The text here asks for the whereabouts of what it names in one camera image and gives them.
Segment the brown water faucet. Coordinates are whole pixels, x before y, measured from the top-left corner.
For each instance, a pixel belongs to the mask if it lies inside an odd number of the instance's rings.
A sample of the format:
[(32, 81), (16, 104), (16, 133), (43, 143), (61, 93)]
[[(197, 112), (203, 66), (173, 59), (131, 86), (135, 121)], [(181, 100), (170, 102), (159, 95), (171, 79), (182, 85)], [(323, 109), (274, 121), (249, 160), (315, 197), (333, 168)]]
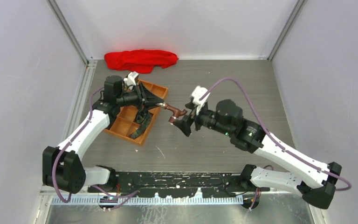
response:
[(169, 118), (168, 122), (173, 125), (175, 123), (175, 121), (181, 117), (181, 116), (184, 116), (187, 114), (187, 110), (186, 109), (183, 109), (183, 110), (180, 110), (176, 107), (173, 107), (169, 104), (165, 104), (165, 106), (163, 107), (165, 110), (169, 110), (172, 112), (172, 116)]

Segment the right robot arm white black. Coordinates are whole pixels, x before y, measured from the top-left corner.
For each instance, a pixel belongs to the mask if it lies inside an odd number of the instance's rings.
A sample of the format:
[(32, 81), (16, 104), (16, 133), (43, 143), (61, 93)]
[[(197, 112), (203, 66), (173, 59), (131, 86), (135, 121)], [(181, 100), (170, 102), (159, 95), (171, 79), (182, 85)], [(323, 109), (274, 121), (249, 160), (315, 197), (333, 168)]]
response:
[(197, 131), (205, 127), (228, 136), (236, 148), (269, 159), (286, 169), (286, 172), (279, 172), (247, 164), (239, 178), (243, 190), (284, 190), (300, 196), (312, 206), (329, 208), (342, 170), (338, 163), (318, 162), (284, 144), (272, 133), (266, 133), (259, 124), (245, 119), (242, 109), (230, 99), (218, 102), (214, 111), (208, 109), (207, 104), (198, 109), (194, 103), (188, 103), (186, 108), (191, 112), (182, 111), (182, 119), (170, 119), (185, 136), (191, 135), (192, 125)]

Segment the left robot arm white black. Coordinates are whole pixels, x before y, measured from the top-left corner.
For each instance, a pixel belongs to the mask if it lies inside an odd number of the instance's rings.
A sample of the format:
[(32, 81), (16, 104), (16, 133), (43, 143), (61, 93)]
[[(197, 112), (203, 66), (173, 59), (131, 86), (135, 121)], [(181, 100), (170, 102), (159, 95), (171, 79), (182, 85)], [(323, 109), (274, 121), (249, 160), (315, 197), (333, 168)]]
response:
[(123, 107), (148, 112), (165, 101), (138, 81), (136, 72), (126, 77), (108, 76), (97, 93), (98, 100), (90, 103), (79, 127), (58, 146), (48, 146), (42, 153), (42, 183), (56, 191), (76, 194), (84, 186), (97, 185), (107, 193), (113, 192), (117, 187), (115, 169), (102, 165), (85, 168), (83, 156), (103, 130), (110, 130), (117, 119), (123, 119), (119, 115)]

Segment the unrolled green camouflage tie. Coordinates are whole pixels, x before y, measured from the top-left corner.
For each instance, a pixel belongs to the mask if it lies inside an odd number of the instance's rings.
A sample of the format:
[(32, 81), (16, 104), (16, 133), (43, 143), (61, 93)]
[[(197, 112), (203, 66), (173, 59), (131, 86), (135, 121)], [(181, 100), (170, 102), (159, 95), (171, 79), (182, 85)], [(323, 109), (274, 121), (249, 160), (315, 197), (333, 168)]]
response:
[(136, 117), (134, 119), (135, 123), (139, 125), (139, 127), (132, 132), (129, 137), (131, 139), (136, 139), (140, 137), (147, 129), (147, 127), (150, 125), (152, 120), (153, 114), (149, 111), (139, 111), (136, 114)]

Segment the orange compartment tray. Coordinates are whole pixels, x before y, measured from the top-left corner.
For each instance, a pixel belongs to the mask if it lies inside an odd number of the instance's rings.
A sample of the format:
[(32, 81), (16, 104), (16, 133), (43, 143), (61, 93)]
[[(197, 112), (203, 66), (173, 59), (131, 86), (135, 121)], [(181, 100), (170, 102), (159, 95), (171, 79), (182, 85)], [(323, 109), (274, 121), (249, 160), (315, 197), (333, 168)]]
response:
[[(138, 81), (139, 83), (144, 83), (144, 85), (155, 95), (163, 98), (164, 100), (167, 98), (168, 95), (168, 88), (153, 84), (150, 82), (147, 82), (145, 80)], [(111, 90), (107, 90), (106, 93), (103, 93), (102, 96), (104, 99), (112, 99), (113, 96), (116, 96), (117, 98), (113, 100), (115, 108), (113, 108), (113, 112), (110, 113), (110, 118), (113, 119), (113, 122), (104, 129), (104, 132), (109, 133), (110, 135), (113, 135), (115, 137), (124, 139), (128, 142), (131, 142), (133, 144), (142, 146), (144, 145), (154, 123), (157, 120), (158, 115), (160, 114), (161, 107), (158, 106), (156, 108), (150, 109), (150, 110), (138, 110), (135, 106), (122, 106), (122, 96), (126, 91), (131, 91), (133, 87), (127, 87), (125, 84), (123, 84), (122, 90), (116, 94), (113, 93)], [(139, 125), (135, 123), (134, 119), (136, 117), (137, 112), (139, 111), (149, 111), (153, 114), (152, 120), (150, 125), (147, 127), (146, 131), (138, 138), (131, 139), (129, 135), (134, 132)]]

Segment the red cloth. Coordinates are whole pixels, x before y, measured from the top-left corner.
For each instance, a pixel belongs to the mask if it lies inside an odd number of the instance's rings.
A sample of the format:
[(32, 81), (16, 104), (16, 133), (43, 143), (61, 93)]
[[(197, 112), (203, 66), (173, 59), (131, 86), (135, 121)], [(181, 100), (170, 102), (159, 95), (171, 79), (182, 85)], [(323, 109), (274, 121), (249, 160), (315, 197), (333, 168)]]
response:
[(135, 71), (141, 74), (149, 74), (155, 67), (169, 68), (175, 65), (178, 59), (176, 54), (158, 49), (126, 50), (104, 55), (109, 69)]

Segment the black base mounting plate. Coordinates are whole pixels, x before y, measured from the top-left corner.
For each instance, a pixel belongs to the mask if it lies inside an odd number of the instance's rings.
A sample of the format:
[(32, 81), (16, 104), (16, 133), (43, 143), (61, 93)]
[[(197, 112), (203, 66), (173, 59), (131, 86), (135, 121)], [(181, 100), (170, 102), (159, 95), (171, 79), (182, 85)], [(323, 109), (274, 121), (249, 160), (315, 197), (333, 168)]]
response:
[(100, 188), (123, 195), (138, 191), (140, 198), (194, 197), (198, 190), (203, 198), (227, 198), (250, 194), (255, 187), (242, 180), (239, 173), (205, 172), (130, 172), (113, 174), (113, 179)]

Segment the aluminium slotted rail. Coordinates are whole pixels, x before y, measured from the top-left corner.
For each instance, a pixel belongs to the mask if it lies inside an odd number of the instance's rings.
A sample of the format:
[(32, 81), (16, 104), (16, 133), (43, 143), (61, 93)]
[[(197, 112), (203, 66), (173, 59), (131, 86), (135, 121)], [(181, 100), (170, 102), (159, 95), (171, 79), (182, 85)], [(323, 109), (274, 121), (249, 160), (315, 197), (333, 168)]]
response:
[[(124, 201), (124, 198), (108, 202), (103, 195), (79, 195), (73, 196), (68, 203), (62, 202), (58, 197), (54, 197), (51, 201), (52, 205), (117, 205)], [(203, 198), (202, 195), (195, 195), (194, 197), (172, 198), (167, 196), (160, 198), (155, 196), (153, 198), (133, 197), (125, 203), (125, 205), (225, 205), (225, 204), (242, 204), (243, 196), (225, 197), (225, 198)]]

